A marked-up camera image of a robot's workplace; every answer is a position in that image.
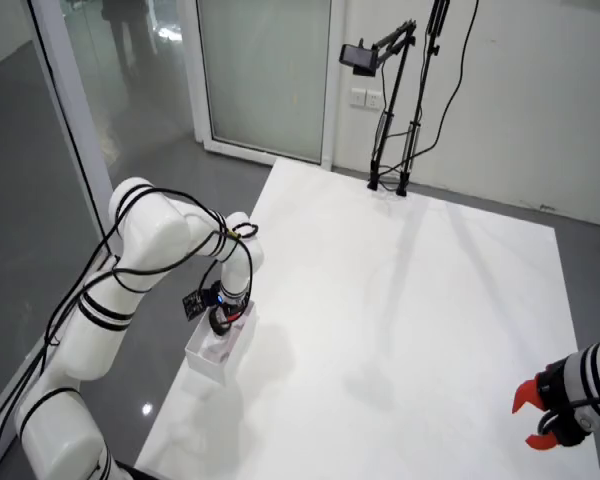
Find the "black cable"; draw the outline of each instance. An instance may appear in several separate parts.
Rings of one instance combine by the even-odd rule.
[[[550,411],[545,413],[540,419],[540,422],[538,422],[538,434],[546,435],[547,433],[549,433],[549,431],[546,428],[547,424],[561,413],[567,413],[573,409],[586,407],[587,405],[600,405],[600,397],[575,400],[573,402],[569,402],[557,408],[551,409]]]
[[[458,84],[456,85],[455,90],[453,91],[453,93],[451,94],[451,97],[449,98],[449,101],[447,102],[447,106],[444,108],[444,111],[442,112],[442,118],[440,119],[440,125],[438,126],[438,133],[436,135],[436,139],[430,147],[427,147],[424,150],[421,150],[420,152],[416,153],[413,156],[413,158],[419,157],[420,155],[424,155],[425,153],[430,152],[431,150],[433,150],[435,148],[435,146],[438,144],[438,141],[440,140],[440,135],[442,134],[442,126],[444,125],[444,120],[447,116],[447,112],[449,111],[449,107],[451,107],[451,103],[453,102],[453,99],[457,95],[458,91],[460,90],[460,86],[462,85],[462,78],[464,77],[464,59],[467,54],[467,45],[469,43],[469,37],[471,37],[471,31],[473,30],[473,24],[476,21],[476,15],[478,14],[479,6],[480,6],[480,0],[476,0],[476,5],[473,9],[473,15],[471,16],[471,23],[469,24],[469,30],[467,30],[467,36],[465,37],[464,45],[462,46],[462,55],[460,57],[460,78],[458,79]]]
[[[380,74],[382,76],[382,99],[384,100],[384,107],[382,108],[383,113],[384,110],[387,109],[387,89],[385,88],[385,84],[384,84],[384,66],[386,65],[386,63],[382,64],[382,67],[380,67]]]
[[[150,193],[169,193],[169,194],[172,194],[175,196],[180,196],[180,197],[190,200],[192,203],[194,203],[195,205],[200,207],[205,213],[207,213],[207,215],[209,215],[212,219],[214,219],[218,223],[219,231],[215,231],[215,230],[211,231],[211,233],[203,240],[203,242],[200,245],[198,245],[195,249],[193,249],[191,252],[186,254],[182,259],[172,263],[171,265],[167,265],[165,267],[160,267],[160,268],[151,269],[151,270],[137,270],[137,269],[130,269],[130,268],[115,268],[114,267],[111,270],[109,270],[107,272],[103,272],[98,277],[87,282],[86,284],[84,284],[82,286],[82,288],[80,288],[78,291],[75,291],[75,292],[74,292],[74,290],[75,290],[76,285],[74,284],[74,287],[72,287],[69,290],[69,292],[64,296],[62,301],[55,308],[51,318],[49,319],[49,322],[47,323],[47,328],[45,329],[45,336],[44,336],[44,345],[38,351],[38,353],[32,360],[29,367],[27,367],[27,369],[25,370],[24,374],[21,376],[21,378],[17,382],[14,389],[10,392],[9,396],[7,397],[7,400],[0,407],[0,414],[1,414],[2,411],[4,411],[4,408],[6,407],[6,405],[9,404],[9,402],[11,402],[9,404],[9,408],[3,418],[3,421],[0,425],[0,441],[2,439],[2,435],[4,434],[4,429],[6,427],[6,423],[9,420],[9,418],[11,417],[13,410],[15,409],[16,405],[18,404],[18,401],[19,401],[20,397],[22,396],[24,390],[26,389],[29,381],[31,380],[31,377],[33,376],[38,364],[41,361],[43,361],[43,359],[46,361],[47,349],[52,344],[51,339],[57,335],[59,329],[66,321],[69,314],[73,311],[73,309],[75,308],[75,306],[78,303],[81,296],[84,293],[86,293],[89,289],[91,289],[93,286],[102,282],[106,278],[112,277],[112,276],[120,274],[120,273],[132,274],[132,275],[156,275],[156,274],[168,272],[168,271],[173,270],[174,268],[182,265],[189,258],[193,257],[202,248],[204,248],[204,246],[206,246],[206,244],[209,242],[209,240],[211,240],[211,238],[214,235],[218,235],[220,237],[224,237],[223,239],[221,239],[222,245],[225,244],[227,238],[234,240],[236,242],[236,246],[234,247],[234,250],[238,245],[241,248],[243,248],[244,251],[246,252],[247,259],[249,262],[249,284],[247,287],[247,293],[245,294],[245,302],[244,302],[245,306],[240,312],[238,312],[236,318],[234,318],[231,322],[225,322],[225,323],[232,323],[233,321],[238,320],[246,311],[249,300],[251,298],[251,288],[253,285],[253,261],[252,261],[249,249],[244,244],[244,242],[239,238],[239,235],[230,234],[227,231],[226,222],[224,221],[224,218],[219,213],[209,210],[207,207],[202,205],[197,199],[195,199],[193,196],[191,196],[189,194],[186,194],[184,192],[180,192],[177,190],[167,189],[167,188],[156,188],[156,187],[148,188],[148,189],[140,192],[131,201],[129,201],[129,203],[122,210],[122,212],[118,216],[118,218],[116,218],[116,221],[115,221],[114,225],[111,227],[110,231],[103,237],[103,239],[97,245],[96,249],[94,250],[94,252],[92,253],[92,255],[89,259],[89,262],[87,263],[87,266],[85,267],[84,271],[80,275],[80,278],[78,279],[76,284],[78,284],[79,281],[84,277],[84,275],[86,275],[86,271],[88,271],[88,269],[90,268],[90,265],[93,263],[94,259],[96,258],[97,254],[99,253],[99,251],[106,244],[106,242],[111,238],[111,236],[113,236],[114,232],[117,230],[118,226],[124,219],[125,215],[129,212],[129,210],[133,207],[133,205],[135,205],[135,203],[137,201],[139,201],[142,197],[144,197],[145,195],[148,195]],[[254,227],[254,230],[251,232],[250,236],[255,235],[255,232],[257,231],[257,226],[254,225],[253,227]],[[53,321],[56,318],[56,316],[61,308],[62,308],[62,312],[60,313],[60,317],[56,321],[55,325],[53,325]]]
[[[469,38],[471,37],[471,32],[473,30],[473,25],[475,23],[476,20],[476,15],[478,14],[478,7],[480,6],[480,0],[476,0],[475,3],[475,7],[473,9],[473,15],[471,17],[471,23],[469,24],[469,29],[467,30],[467,35],[464,39],[464,44],[462,46],[462,55],[460,57],[460,78],[458,79],[458,84],[456,85],[456,88],[454,89],[453,93],[451,94],[451,97],[449,98],[449,101],[447,102],[447,105],[442,113],[442,118],[440,119],[440,125],[438,126],[438,133],[436,135],[436,139],[433,142],[433,144],[430,147],[425,148],[424,150],[421,150],[420,152],[417,152],[416,154],[414,154],[413,158],[419,157],[420,155],[424,155],[427,152],[430,152],[431,150],[433,150],[433,148],[438,144],[438,141],[440,140],[440,135],[442,133],[442,126],[444,125],[444,120],[447,116],[447,112],[449,111],[449,107],[451,106],[451,103],[453,102],[453,99],[455,98],[455,96],[457,95],[458,91],[460,90],[460,86],[462,85],[462,79],[464,77],[464,60],[465,60],[465,56],[467,53],[467,45],[469,43]],[[422,51],[422,68],[420,69],[420,88],[424,88],[424,85],[422,83],[423,80],[423,76],[424,76],[424,64],[426,61],[426,48],[427,48],[427,39],[425,36],[425,41],[424,41],[424,46],[423,46],[423,51]],[[422,120],[422,117],[424,116],[424,112],[422,110],[422,108],[420,109],[419,112],[419,119],[418,122],[420,122]],[[400,132],[398,134],[394,134],[394,135],[390,135],[390,136],[401,136],[401,135],[406,135],[408,133],[408,131],[406,132]],[[384,167],[387,168],[388,170],[385,172],[380,173],[379,175],[387,175],[388,173],[391,173],[393,171],[396,171],[397,169],[401,168],[405,163],[405,160],[401,161],[400,163],[393,165],[393,166],[389,166],[389,165],[380,165],[380,167]]]

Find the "white box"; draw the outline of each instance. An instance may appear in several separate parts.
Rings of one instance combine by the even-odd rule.
[[[220,337],[209,325],[209,309],[193,331],[185,347],[189,368],[221,385],[235,376],[238,365],[251,344],[257,314],[253,302],[240,319],[231,325],[229,332]]]

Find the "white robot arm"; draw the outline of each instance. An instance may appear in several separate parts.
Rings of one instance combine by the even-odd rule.
[[[239,309],[251,275],[264,258],[255,236],[241,239],[237,248],[238,236],[231,231],[248,223],[247,215],[234,213],[224,219],[212,212],[211,216],[200,206],[147,193],[151,188],[147,181],[132,178],[113,194],[109,215],[114,223],[135,199],[118,226],[124,251],[115,272],[160,270],[196,250],[222,263],[221,300],[225,307]],[[226,222],[230,234],[212,239],[218,222]],[[87,283],[105,270],[94,273]],[[78,300],[56,354],[16,413],[17,431],[39,480],[151,478],[118,468],[78,387],[81,381],[109,371],[138,304],[167,273],[114,273]]]
[[[530,403],[547,413],[538,434],[527,438],[536,450],[571,447],[600,426],[600,343],[548,365],[515,395],[513,413]]]

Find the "white table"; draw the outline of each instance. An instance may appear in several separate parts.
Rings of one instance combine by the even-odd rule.
[[[278,160],[234,384],[183,362],[137,466],[172,480],[600,479],[517,386],[576,350],[552,229]]]

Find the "black stripe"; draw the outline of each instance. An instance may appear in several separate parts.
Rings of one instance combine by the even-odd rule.
[[[230,299],[233,299],[233,300],[241,298],[244,295],[244,293],[247,291],[248,288],[249,288],[249,285],[247,285],[245,287],[245,289],[243,291],[241,291],[240,293],[231,293],[228,290],[225,290],[225,288],[222,285],[222,283],[220,283],[220,291],[222,292],[222,294],[226,298],[230,298]]]
[[[118,312],[114,312],[112,310],[109,310],[108,308],[100,305],[98,302],[96,302],[93,297],[91,295],[89,295],[88,292],[84,292],[84,294],[82,295],[82,298],[85,299],[85,301],[87,302],[87,304],[93,308],[96,312],[100,313],[101,315],[104,315],[105,317],[110,318],[111,320],[119,320],[121,322],[126,321],[126,320],[131,320],[131,318],[133,317],[133,313],[118,313]]]
[[[231,255],[233,255],[233,252],[236,251],[236,248],[238,248],[238,242],[233,244],[233,248],[231,249],[231,251],[229,252],[229,255],[227,255],[224,260],[220,260],[222,263],[226,262],[227,260],[229,260],[231,258]]]
[[[125,192],[125,194],[122,196],[122,198],[120,199],[120,203],[118,204],[118,208],[116,208],[116,217],[115,220],[116,222],[119,220],[120,217],[120,212],[122,211],[122,206],[124,205],[124,202],[127,201],[127,199],[129,198],[129,196],[133,193],[133,192],[137,192],[138,190],[140,190],[141,188],[153,188],[152,185],[148,184],[148,183],[142,183],[140,185],[135,185],[134,187],[131,187],[129,190],[127,190]],[[120,235],[120,230],[118,227],[116,227],[116,231],[118,232],[118,235]]]
[[[111,472],[111,453],[109,453],[109,448],[106,446],[105,450],[107,452],[107,460],[104,464],[104,470],[102,470],[102,474],[100,475],[100,480],[107,480],[107,478],[109,478],[109,473]]]
[[[118,278],[118,274],[117,273],[113,273],[113,278],[116,279],[116,282],[118,282],[118,284],[124,288],[125,290],[128,290],[131,293],[137,293],[138,295],[144,295],[145,293],[149,293],[151,291],[151,289],[149,290],[138,290],[136,288],[131,288],[126,286],[124,283],[122,283],[122,280],[120,280],[120,278]]]
[[[580,359],[580,380],[582,381],[582,388],[584,388],[584,394],[589,400],[595,398],[593,396],[593,393],[591,392],[591,388],[589,387],[589,381],[587,380],[587,356],[589,355],[591,348],[592,347],[587,348],[582,354],[582,358]],[[591,405],[591,407],[600,417],[600,406]]]
[[[105,330],[110,330],[112,332],[122,332],[129,328],[129,323],[116,325],[114,323],[107,323],[103,320],[100,320],[93,313],[87,310],[87,307],[85,307],[82,304],[82,302],[78,303],[78,309],[85,317],[87,317],[87,320],[91,321],[92,323],[95,323],[97,326],[99,326],[100,328],[104,328]]]
[[[40,399],[36,403],[33,404],[33,407],[31,407],[31,410],[29,410],[27,412],[27,414],[24,416],[24,420],[22,420],[22,425],[20,425],[20,439],[22,439],[22,434],[24,433],[24,427],[27,426],[27,423],[29,422],[29,420],[31,419],[33,414],[36,412],[36,410],[38,410],[42,406],[42,404],[44,402],[46,402],[47,400],[55,397],[56,395],[59,395],[61,393],[65,393],[65,392],[73,392],[73,393],[78,394],[78,396],[80,395],[80,392],[78,392],[73,387],[56,388],[55,390],[51,390],[50,392],[45,393],[42,397],[40,397]]]
[[[596,386],[596,390],[598,390],[598,397],[600,397],[600,375],[598,374],[598,349],[600,348],[600,343],[596,344],[591,351],[591,374],[593,376],[593,383]]]

